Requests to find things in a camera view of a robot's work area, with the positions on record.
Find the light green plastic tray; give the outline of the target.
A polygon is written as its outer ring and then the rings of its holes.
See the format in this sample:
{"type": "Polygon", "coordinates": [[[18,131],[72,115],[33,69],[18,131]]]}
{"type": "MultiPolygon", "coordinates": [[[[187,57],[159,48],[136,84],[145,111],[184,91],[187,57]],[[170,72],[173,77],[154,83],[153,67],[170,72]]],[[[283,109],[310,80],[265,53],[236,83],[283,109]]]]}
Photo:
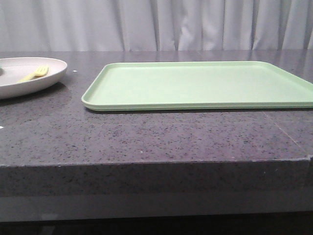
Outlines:
{"type": "Polygon", "coordinates": [[[113,63],[81,100],[101,112],[311,108],[313,85],[260,61],[113,63]]]}

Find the yellow plastic fork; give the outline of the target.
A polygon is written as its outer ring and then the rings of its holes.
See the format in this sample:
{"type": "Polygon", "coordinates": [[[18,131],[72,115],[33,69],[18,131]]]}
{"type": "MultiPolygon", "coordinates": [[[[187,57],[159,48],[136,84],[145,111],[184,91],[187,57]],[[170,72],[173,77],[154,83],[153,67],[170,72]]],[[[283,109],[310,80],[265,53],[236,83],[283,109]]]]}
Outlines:
{"type": "Polygon", "coordinates": [[[48,71],[49,71],[49,66],[39,66],[34,72],[20,79],[19,81],[17,81],[17,83],[27,82],[34,78],[43,77],[47,75],[48,71]]]}

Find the cream round plate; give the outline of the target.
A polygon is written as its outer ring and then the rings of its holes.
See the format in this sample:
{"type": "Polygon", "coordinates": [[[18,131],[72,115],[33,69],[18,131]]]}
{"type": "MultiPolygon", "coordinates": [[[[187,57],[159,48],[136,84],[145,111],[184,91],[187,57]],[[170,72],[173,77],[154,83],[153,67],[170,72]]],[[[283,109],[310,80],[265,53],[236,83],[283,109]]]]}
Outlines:
{"type": "Polygon", "coordinates": [[[13,98],[31,94],[56,84],[67,70],[67,63],[54,58],[16,57],[1,58],[0,98],[13,98]],[[39,66],[49,66],[47,75],[27,82],[17,83],[20,79],[34,72],[39,66]]]}

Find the white pleated curtain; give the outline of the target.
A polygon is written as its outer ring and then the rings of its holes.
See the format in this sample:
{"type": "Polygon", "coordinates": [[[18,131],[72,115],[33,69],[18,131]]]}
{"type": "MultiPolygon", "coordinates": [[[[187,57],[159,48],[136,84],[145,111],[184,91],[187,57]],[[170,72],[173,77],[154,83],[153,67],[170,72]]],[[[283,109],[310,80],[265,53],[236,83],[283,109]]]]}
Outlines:
{"type": "Polygon", "coordinates": [[[1,51],[311,49],[310,0],[3,0],[1,51]]]}

